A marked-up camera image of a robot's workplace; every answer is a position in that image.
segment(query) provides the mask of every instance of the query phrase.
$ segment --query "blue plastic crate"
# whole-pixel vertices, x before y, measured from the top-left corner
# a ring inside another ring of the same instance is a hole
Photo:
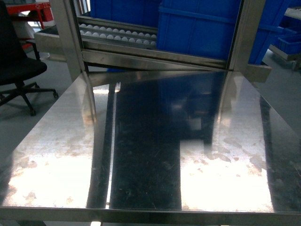
[[[224,18],[236,18],[241,0],[162,0],[162,6]],[[279,26],[291,0],[266,0],[261,24]]]
[[[234,19],[226,19],[160,7],[157,47],[161,50],[227,60],[235,29]],[[275,35],[282,28],[260,25],[250,56],[260,64]]]
[[[293,31],[293,30],[290,30],[288,28],[285,28],[285,29],[283,29],[282,34],[275,36],[275,39],[274,39],[274,42],[272,43],[272,45],[274,45],[274,46],[276,46],[278,48],[279,47],[279,43],[280,43],[279,38],[285,37],[285,36],[288,36],[288,35],[293,35],[293,34],[296,34],[296,33],[297,33],[296,31]]]
[[[162,0],[162,6],[191,13],[236,18],[241,0]]]
[[[125,70],[115,69],[115,68],[108,68],[107,72],[126,72]]]
[[[281,34],[282,31],[282,27],[260,24],[254,40],[249,63],[260,65],[269,46],[275,42],[276,35]]]
[[[279,39],[279,49],[286,54],[297,54],[301,52],[301,34],[285,36]]]
[[[290,32],[292,34],[301,33],[301,25],[294,27],[287,27],[284,29],[286,32]]]
[[[158,26],[161,0],[91,0],[91,17]]]
[[[296,7],[296,6],[301,6],[301,0],[291,0],[288,7]]]
[[[301,26],[301,20],[289,16],[284,16],[280,23],[280,27],[284,27],[284,28],[296,27],[296,26]]]
[[[260,24],[279,26],[291,0],[266,0]]]

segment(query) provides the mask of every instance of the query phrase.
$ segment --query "stainless steel tabletop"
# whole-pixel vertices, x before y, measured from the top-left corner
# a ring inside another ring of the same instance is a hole
[[[82,74],[1,160],[0,219],[300,225],[300,173],[240,73]]]

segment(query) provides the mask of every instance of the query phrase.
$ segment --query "chair caster wheel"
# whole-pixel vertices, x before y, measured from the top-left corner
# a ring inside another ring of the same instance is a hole
[[[36,115],[36,111],[35,110],[30,110],[30,115],[31,116],[35,116]]]
[[[53,93],[53,96],[54,96],[55,98],[58,98],[58,93]]]

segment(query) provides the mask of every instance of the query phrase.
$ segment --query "black office chair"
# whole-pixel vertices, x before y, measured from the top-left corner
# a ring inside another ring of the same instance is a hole
[[[30,115],[36,115],[26,93],[53,92],[58,98],[55,89],[40,89],[36,82],[25,85],[24,81],[42,74],[47,70],[45,63],[28,58],[19,42],[9,17],[5,3],[0,0],[0,85],[15,84],[16,89],[0,91],[0,106],[17,96],[22,96],[28,107]]]

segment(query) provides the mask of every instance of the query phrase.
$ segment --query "chair backrest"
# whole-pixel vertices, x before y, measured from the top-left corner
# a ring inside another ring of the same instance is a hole
[[[26,57],[6,5],[0,0],[0,65]]]

